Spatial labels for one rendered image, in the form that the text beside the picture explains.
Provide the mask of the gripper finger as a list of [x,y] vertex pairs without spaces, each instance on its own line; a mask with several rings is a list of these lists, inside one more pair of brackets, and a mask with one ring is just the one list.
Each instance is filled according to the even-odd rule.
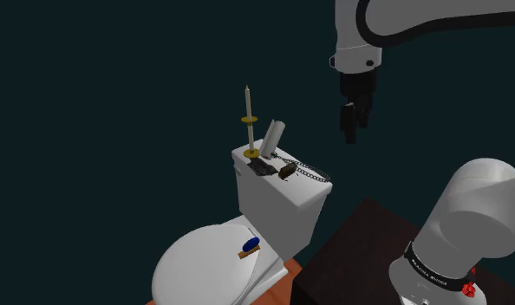
[[366,128],[372,110],[372,97],[370,95],[361,95],[355,102],[355,110],[358,126]]
[[341,107],[341,130],[347,144],[355,144],[356,141],[356,115],[355,105],[350,102]]

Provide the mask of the brown oval object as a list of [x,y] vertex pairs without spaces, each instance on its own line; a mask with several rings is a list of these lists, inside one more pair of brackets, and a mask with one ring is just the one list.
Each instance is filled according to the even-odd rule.
[[277,176],[281,179],[281,180],[286,180],[289,176],[293,175],[293,174],[297,174],[297,170],[298,170],[298,165],[294,162],[291,162],[291,163],[288,163],[287,165],[283,166]]

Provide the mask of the grey rolled sheet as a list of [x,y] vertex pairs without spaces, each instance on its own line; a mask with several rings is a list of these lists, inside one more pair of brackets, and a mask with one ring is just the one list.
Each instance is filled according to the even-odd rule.
[[282,137],[285,124],[280,120],[272,120],[260,146],[260,155],[265,159],[271,159],[278,142]]

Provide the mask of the black flat object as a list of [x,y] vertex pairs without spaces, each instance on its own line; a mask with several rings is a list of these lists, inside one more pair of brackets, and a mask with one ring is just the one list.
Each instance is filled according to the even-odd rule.
[[260,158],[252,158],[247,165],[258,176],[270,176],[278,173],[278,170],[273,165],[267,164]]

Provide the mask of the cream candle in gold holder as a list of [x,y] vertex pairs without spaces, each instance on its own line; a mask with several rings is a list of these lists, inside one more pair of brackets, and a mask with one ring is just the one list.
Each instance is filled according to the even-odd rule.
[[244,89],[244,100],[245,100],[245,110],[246,116],[244,116],[241,121],[247,125],[247,135],[248,135],[248,144],[249,148],[243,152],[243,155],[246,158],[254,159],[259,156],[259,150],[254,146],[254,135],[253,135],[253,123],[258,120],[257,117],[254,117],[251,113],[251,93],[248,86],[245,86]]

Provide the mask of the white toilet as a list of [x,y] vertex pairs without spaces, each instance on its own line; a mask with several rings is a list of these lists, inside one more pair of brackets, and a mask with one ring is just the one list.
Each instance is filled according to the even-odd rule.
[[[287,274],[284,264],[312,237],[330,182],[297,173],[258,176],[244,148],[231,152],[240,216],[180,237],[163,254],[152,280],[155,305],[252,305]],[[244,243],[260,250],[238,257]]]

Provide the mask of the dark brown robot stand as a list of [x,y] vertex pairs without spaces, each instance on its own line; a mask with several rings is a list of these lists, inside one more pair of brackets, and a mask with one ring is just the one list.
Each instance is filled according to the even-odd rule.
[[290,305],[515,305],[515,285],[481,266],[515,254],[512,215],[425,206],[416,228],[364,200],[295,278]]

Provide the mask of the blue brush with wooden base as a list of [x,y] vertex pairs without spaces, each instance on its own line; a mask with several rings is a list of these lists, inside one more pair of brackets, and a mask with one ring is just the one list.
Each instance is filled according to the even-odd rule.
[[260,250],[260,239],[253,237],[244,243],[242,250],[238,253],[238,257],[244,259],[258,250]]

